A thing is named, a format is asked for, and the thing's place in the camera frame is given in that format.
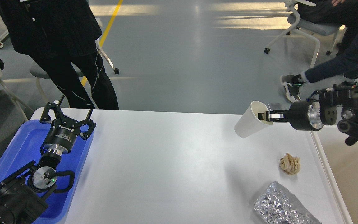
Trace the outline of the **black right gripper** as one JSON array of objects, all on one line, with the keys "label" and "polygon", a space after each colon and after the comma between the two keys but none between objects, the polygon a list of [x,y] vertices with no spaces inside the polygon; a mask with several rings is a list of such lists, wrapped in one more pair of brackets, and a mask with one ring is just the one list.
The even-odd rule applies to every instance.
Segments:
[{"label": "black right gripper", "polygon": [[320,118],[320,104],[316,101],[298,101],[293,103],[288,110],[260,112],[257,118],[264,122],[274,123],[284,123],[287,120],[294,129],[303,131],[319,131],[324,126]]}]

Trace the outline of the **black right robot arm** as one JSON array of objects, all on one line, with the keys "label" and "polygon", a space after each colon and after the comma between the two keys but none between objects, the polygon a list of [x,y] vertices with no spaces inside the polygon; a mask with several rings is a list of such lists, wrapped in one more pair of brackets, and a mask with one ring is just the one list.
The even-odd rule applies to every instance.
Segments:
[{"label": "black right robot arm", "polygon": [[288,122],[296,130],[319,131],[323,126],[337,125],[348,135],[348,146],[358,141],[358,84],[333,85],[315,90],[305,101],[292,103],[287,110],[257,112],[257,119],[267,122]]}]

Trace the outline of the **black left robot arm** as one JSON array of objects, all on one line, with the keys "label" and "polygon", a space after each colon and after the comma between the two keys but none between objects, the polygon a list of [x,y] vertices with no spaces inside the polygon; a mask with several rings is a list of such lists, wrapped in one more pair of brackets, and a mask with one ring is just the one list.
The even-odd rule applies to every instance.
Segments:
[{"label": "black left robot arm", "polygon": [[92,109],[82,121],[46,103],[24,123],[0,159],[0,224],[53,224],[71,204],[93,139]]}]

